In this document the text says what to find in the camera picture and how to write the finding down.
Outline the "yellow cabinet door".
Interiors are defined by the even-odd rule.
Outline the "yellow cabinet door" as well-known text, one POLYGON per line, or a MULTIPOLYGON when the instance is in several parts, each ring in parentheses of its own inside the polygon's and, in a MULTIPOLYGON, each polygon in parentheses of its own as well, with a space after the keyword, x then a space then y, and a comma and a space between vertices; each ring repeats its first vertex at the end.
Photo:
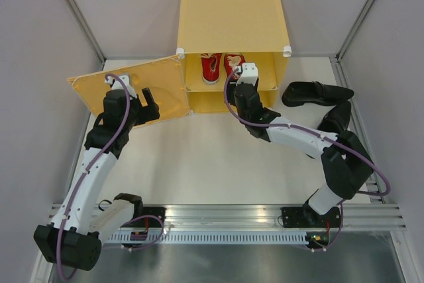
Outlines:
POLYGON ((105 82, 107 73, 128 75, 143 106, 147 105, 147 100, 142 90, 150 90, 159 107, 160 118, 155 123, 189 114, 182 65, 177 56, 155 60, 110 60, 102 71, 68 78, 71 88, 94 117, 103 112, 103 99, 111 90, 111 86, 105 82))

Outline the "red canvas sneaker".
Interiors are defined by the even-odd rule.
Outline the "red canvas sneaker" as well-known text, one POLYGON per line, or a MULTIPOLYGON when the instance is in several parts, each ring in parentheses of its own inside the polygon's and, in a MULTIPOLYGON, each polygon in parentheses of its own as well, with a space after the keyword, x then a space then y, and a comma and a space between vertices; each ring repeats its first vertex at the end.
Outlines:
POLYGON ((200 54, 202 78, 207 85, 213 85, 219 80, 221 56, 221 53, 200 54))
POLYGON ((224 67, 227 76, 230 76, 234 67, 241 66, 246 62, 245 57, 242 53, 226 53, 224 55, 224 67))

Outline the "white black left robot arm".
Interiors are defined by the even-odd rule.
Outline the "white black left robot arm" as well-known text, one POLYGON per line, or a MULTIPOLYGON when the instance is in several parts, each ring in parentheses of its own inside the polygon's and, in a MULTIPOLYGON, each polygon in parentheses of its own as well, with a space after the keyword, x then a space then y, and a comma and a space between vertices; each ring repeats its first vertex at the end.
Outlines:
POLYGON ((110 171, 129 141, 131 129, 159 119, 159 106, 151 91, 142 89, 147 102, 124 89, 112 89, 103 99, 103 112, 88 132, 77 180, 58 212, 47 225, 39 225, 34 241, 46 261, 58 266, 91 270, 103 245, 125 223, 138 227, 144 221, 140 196, 120 193, 97 217, 93 208, 110 171))

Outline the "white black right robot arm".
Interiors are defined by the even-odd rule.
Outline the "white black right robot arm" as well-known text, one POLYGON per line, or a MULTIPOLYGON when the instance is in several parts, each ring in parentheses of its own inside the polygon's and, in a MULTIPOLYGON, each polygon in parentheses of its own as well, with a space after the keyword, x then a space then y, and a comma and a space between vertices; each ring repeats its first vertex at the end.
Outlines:
POLYGON ((292 146, 321 161, 325 183, 302 205, 304 222, 316 227, 336 205, 352 199, 373 174, 373 162, 358 137, 345 130, 339 134, 292 123, 263 106, 255 85, 225 83, 225 103, 255 138, 292 146))

